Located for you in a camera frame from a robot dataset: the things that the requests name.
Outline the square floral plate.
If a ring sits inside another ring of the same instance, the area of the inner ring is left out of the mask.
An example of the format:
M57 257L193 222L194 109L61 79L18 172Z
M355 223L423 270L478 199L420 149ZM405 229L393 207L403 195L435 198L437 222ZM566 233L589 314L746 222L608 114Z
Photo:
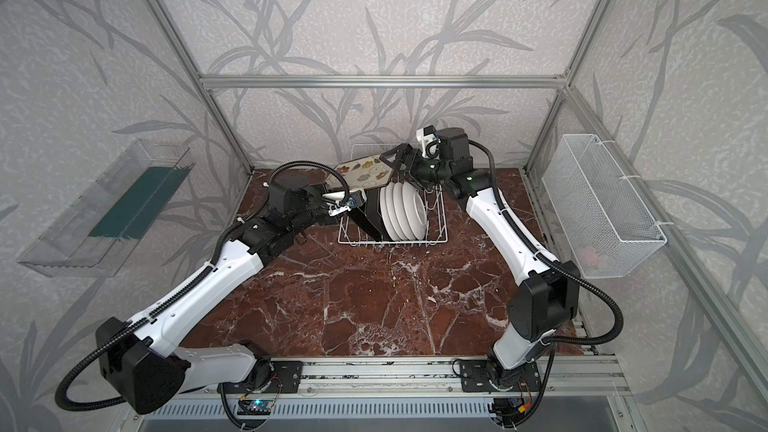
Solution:
M382 162L377 155L353 159L335 167L350 189L375 189L385 186L393 169Z
M365 202L366 198L363 190L352 191L350 193L350 198L347 201L347 205L350 208L348 215L350 220L357 225L361 232L369 238L373 238L377 230L372 226L365 213Z

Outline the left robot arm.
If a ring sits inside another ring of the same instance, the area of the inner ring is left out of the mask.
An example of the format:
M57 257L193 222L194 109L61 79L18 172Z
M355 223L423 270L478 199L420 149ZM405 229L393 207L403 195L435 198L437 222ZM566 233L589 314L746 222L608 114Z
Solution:
M270 356L250 342L204 349L180 343L230 292L293 246L297 235L324 218L362 206L366 195L338 171L312 161L277 167L266 187L262 205L222 233L200 269L129 320L111 318L98 328L96 349L57 387L60 409L85 412L128 403L145 414L180 392L220 383L251 388L268 383L273 374ZM75 379L94 362L118 397L94 402L69 398Z

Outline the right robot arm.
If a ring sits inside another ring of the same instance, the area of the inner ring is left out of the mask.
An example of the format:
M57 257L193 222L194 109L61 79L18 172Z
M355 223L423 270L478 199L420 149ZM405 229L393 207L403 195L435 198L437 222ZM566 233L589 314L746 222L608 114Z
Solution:
M535 370L543 355L553 355L559 343L602 345L624 328L618 303L581 277L571 261L562 262L528 231L498 186L492 152L458 127L421 131L418 146L400 144L381 154L383 163L422 187L439 185L485 232L504 258L517 286L507 305L509 324L489 349L489 387L512 390ZM570 337L558 328L572 320L579 295L586 291L601 300L613 315L611 328L596 337Z

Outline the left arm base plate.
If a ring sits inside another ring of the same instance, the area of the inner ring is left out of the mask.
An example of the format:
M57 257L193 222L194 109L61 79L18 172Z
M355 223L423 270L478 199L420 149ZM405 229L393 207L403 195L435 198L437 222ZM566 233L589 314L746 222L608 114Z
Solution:
M226 394L296 394L301 382L302 361L259 361L241 382L219 386Z

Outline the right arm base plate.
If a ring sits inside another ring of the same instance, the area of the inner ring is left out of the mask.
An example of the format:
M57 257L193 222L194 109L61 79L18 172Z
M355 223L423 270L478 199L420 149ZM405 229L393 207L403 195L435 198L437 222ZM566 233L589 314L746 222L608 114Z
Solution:
M538 392L543 378L535 363L507 370L488 359L456 359L452 370L466 393Z

